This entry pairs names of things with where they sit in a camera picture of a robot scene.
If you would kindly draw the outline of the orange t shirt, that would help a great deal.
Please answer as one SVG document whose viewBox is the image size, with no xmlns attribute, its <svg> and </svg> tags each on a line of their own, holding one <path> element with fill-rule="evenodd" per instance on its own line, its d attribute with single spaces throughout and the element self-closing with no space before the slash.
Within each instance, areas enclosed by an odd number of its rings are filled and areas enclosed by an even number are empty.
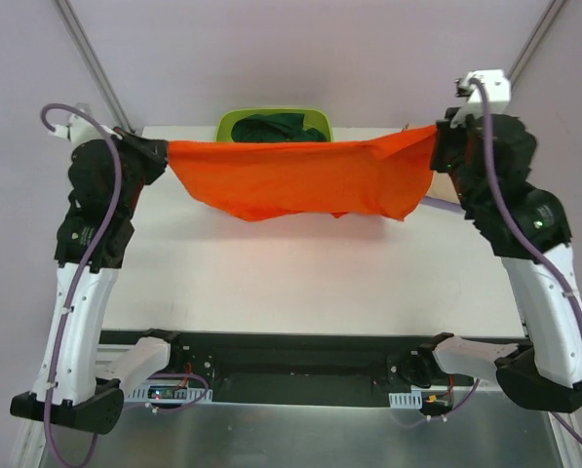
<svg viewBox="0 0 582 468">
<path fill-rule="evenodd" d="M 436 126 L 369 140 L 175 140 L 169 164 L 195 200 L 256 222 L 302 213 L 402 220 L 428 192 Z"/>
</svg>

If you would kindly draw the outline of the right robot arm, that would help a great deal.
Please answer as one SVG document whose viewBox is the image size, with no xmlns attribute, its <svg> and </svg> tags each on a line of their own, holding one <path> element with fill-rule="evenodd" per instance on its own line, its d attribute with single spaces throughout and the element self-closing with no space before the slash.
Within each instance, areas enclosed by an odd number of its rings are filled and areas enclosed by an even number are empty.
<svg viewBox="0 0 582 468">
<path fill-rule="evenodd" d="M 449 176 L 467 219 L 505 268 L 526 341 L 505 346 L 444 335 L 417 360 L 419 377 L 440 384 L 452 372 L 492 381 L 526 410 L 582 407 L 582 302 L 571 231 L 560 200 L 528 182 L 536 138 L 517 117 L 437 123 L 432 170 Z"/>
</svg>

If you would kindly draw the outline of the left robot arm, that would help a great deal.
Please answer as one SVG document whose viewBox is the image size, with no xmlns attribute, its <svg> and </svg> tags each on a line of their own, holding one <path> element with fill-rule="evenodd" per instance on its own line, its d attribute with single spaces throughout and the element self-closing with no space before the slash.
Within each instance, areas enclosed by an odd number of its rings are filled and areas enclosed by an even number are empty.
<svg viewBox="0 0 582 468">
<path fill-rule="evenodd" d="M 57 295 L 46 351 L 32 388 L 16 395 L 13 416 L 105 435 L 124 405 L 126 380 L 96 374 L 97 345 L 111 290 L 135 233 L 142 189 L 168 166 L 169 144 L 116 129 L 117 150 L 97 136 L 71 155 L 72 189 L 58 228 Z"/>
</svg>

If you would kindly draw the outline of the beige folded t shirt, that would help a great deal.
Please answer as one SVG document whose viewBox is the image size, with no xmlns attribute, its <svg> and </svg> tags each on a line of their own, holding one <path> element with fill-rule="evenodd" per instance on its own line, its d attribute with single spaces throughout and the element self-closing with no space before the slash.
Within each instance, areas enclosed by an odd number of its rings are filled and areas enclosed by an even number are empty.
<svg viewBox="0 0 582 468">
<path fill-rule="evenodd" d="M 405 147 L 397 156 L 397 184 L 392 191 L 405 205 L 416 206 L 422 196 L 444 202 L 458 202 L 457 193 L 447 174 L 431 168 L 436 146 L 436 127 L 405 124 Z"/>
</svg>

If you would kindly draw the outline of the dark green t shirt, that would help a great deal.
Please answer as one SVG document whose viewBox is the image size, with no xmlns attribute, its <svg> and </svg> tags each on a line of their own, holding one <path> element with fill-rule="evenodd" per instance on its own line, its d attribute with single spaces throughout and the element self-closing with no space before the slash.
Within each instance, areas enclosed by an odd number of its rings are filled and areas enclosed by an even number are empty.
<svg viewBox="0 0 582 468">
<path fill-rule="evenodd" d="M 231 138 L 241 143 L 327 142 L 320 130 L 307 127 L 305 115 L 297 112 L 253 114 L 238 120 Z"/>
</svg>

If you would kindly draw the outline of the green plastic bin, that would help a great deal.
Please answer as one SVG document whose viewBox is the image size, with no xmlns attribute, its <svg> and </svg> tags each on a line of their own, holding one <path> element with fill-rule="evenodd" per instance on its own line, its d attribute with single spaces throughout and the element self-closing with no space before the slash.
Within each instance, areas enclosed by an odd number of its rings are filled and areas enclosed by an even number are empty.
<svg viewBox="0 0 582 468">
<path fill-rule="evenodd" d="M 265 108 L 242 108 L 229 111 L 223 115 L 217 125 L 215 140 L 217 142 L 234 142 L 231 138 L 231 129 L 234 124 L 245 117 L 253 114 L 274 114 L 281 112 L 297 112 L 305 115 L 304 123 L 307 127 L 314 127 L 323 132 L 332 141 L 332 131 L 328 116 L 318 109 L 300 107 L 265 107 Z"/>
</svg>

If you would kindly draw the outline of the right aluminium frame post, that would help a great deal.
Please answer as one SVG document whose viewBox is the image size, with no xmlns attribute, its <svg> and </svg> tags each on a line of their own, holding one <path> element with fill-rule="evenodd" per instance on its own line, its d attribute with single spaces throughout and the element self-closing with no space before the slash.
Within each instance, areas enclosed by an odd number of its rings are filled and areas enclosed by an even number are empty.
<svg viewBox="0 0 582 468">
<path fill-rule="evenodd" d="M 551 0 L 547 3 L 507 74 L 513 88 L 518 86 L 528 66 L 569 3 L 569 0 Z"/>
</svg>

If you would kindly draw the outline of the aluminium frame post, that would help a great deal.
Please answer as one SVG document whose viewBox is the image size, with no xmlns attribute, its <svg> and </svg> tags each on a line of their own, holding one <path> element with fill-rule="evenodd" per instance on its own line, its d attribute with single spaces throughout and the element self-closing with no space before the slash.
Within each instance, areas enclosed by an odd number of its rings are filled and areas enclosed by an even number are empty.
<svg viewBox="0 0 582 468">
<path fill-rule="evenodd" d="M 53 0 L 52 4 L 63 22 L 114 121 L 121 128 L 133 131 L 135 127 L 132 125 L 131 119 L 127 116 L 125 108 L 118 98 L 104 67 L 100 63 L 95 48 L 92 45 L 82 22 L 75 13 L 71 2 L 68 0 Z"/>
<path fill-rule="evenodd" d="M 518 86 L 528 66 L 569 3 L 569 0 L 551 0 L 547 3 L 507 74 L 513 88 Z"/>
</svg>

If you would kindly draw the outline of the left aluminium frame post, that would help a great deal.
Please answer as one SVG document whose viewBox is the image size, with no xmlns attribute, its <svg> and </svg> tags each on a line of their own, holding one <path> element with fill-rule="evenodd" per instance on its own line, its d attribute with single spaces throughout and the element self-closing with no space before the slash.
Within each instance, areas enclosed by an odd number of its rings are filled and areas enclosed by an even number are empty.
<svg viewBox="0 0 582 468">
<path fill-rule="evenodd" d="M 63 22 L 114 121 L 121 128 L 133 131 L 135 127 L 132 125 L 131 119 L 127 116 L 125 108 L 118 98 L 104 67 L 100 63 L 95 48 L 92 45 L 82 22 L 75 13 L 71 2 L 68 0 L 53 0 L 52 4 Z"/>
</svg>

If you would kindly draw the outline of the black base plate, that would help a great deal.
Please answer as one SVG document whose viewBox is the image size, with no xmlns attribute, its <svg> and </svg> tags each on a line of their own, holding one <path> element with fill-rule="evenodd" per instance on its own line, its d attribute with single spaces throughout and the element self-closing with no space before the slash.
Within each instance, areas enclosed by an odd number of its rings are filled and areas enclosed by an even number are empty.
<svg viewBox="0 0 582 468">
<path fill-rule="evenodd" d="M 425 336 L 173 331 L 177 389 L 215 403 L 385 408 L 410 390 Z"/>
</svg>

